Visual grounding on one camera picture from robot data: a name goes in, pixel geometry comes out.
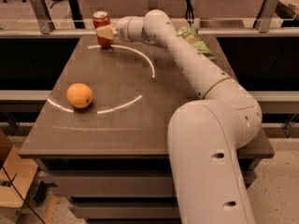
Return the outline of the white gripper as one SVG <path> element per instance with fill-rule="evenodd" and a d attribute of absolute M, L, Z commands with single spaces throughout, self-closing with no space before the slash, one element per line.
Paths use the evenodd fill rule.
<path fill-rule="evenodd" d="M 131 17 L 124 17 L 116 22 L 116 27 L 113 25 L 100 26 L 95 29 L 98 38 L 114 40 L 116 35 L 123 42 L 131 42 L 129 36 L 129 23 Z"/>

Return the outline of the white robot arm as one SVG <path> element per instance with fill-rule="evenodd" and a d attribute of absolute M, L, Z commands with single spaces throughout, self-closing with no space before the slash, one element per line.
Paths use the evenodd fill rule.
<path fill-rule="evenodd" d="M 255 98 L 180 37 L 161 10 L 101 25 L 96 34 L 167 49 L 198 97 L 178 108 L 168 125 L 181 223 L 256 224 L 236 154 L 261 130 Z"/>

